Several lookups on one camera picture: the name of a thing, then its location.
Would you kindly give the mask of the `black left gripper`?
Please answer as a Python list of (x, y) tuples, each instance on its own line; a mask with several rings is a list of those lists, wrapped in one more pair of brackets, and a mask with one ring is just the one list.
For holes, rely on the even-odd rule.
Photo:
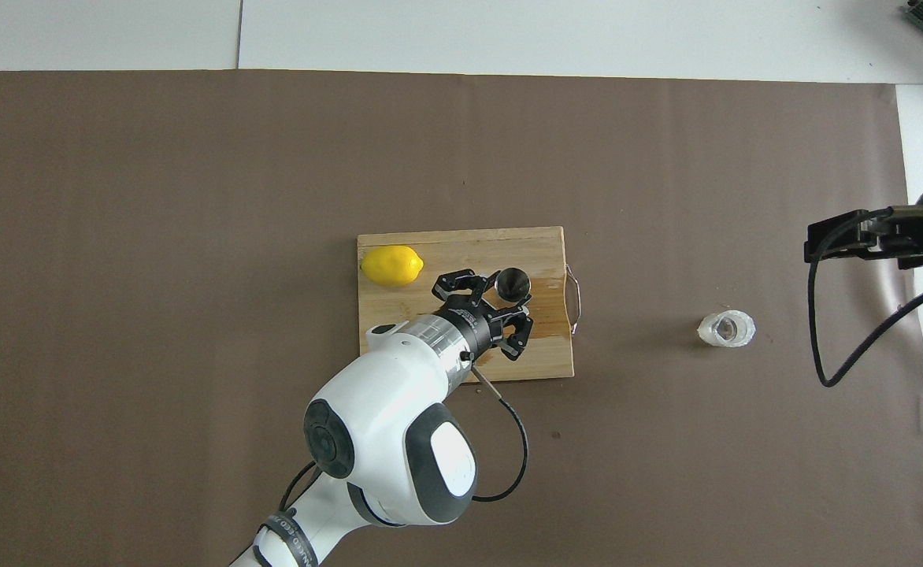
[[(504, 309), (496, 309), (490, 304), (483, 304), (484, 294), (489, 288), (494, 287), (500, 272), (492, 272), (490, 276), (475, 274), (474, 272), (449, 272), (440, 274), (434, 280), (432, 293), (434, 297), (448, 301), (451, 295), (468, 291), (462, 297), (468, 304), (450, 305), (450, 320), (465, 337), (469, 351), (473, 355), (482, 355), (484, 352), (498, 347), (505, 358), (517, 360), (525, 351), (534, 326), (527, 306), (515, 306), (511, 313)], [(509, 335), (504, 337), (504, 330), (511, 329)]]

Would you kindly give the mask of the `steel double jigger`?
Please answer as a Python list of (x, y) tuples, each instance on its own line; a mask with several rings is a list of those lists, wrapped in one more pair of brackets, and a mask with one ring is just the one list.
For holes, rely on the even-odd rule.
[(494, 290), (503, 302), (523, 305), (531, 298), (530, 276), (519, 268), (502, 269), (496, 273)]

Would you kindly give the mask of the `clear textured small cup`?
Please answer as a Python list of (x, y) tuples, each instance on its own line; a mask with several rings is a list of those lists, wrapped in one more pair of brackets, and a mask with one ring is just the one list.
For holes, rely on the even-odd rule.
[(710, 313), (703, 318), (696, 333), (707, 345), (738, 348), (750, 344), (756, 330), (754, 319), (749, 313), (728, 309), (720, 313)]

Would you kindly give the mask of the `wooden cutting board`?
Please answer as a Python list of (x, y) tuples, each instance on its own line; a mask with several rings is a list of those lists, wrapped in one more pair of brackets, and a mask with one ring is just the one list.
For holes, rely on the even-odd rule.
[(358, 259), (377, 247), (414, 249), (423, 270), (406, 287), (377, 286), (358, 276), (358, 352), (368, 351), (365, 332), (377, 325), (413, 321), (432, 313), (441, 301), (432, 293), (439, 274), (472, 269), (489, 276), (519, 268), (531, 280), (528, 304), (534, 320), (528, 347), (511, 361), (498, 349), (487, 352), (477, 367), (493, 383), (548, 380), (574, 376), (572, 322), (567, 313), (565, 234), (562, 228), (495, 228), (368, 234), (357, 237)]

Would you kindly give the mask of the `yellow lemon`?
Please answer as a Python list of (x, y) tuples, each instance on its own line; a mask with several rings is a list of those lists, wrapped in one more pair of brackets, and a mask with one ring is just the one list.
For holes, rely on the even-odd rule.
[(421, 275), (425, 263), (414, 248), (387, 245), (371, 249), (363, 256), (360, 270), (372, 283), (383, 287), (405, 287)]

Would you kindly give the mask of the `brown paper table mat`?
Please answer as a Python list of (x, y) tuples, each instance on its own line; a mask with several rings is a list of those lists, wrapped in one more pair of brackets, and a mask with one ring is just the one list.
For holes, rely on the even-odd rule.
[[(923, 567), (915, 319), (814, 374), (808, 224), (906, 200), (894, 87), (0, 74), (0, 567), (214, 567), (356, 356), (360, 234), (562, 226), (574, 377), (531, 461), (331, 567)], [(736, 309), (750, 344), (698, 337)]]

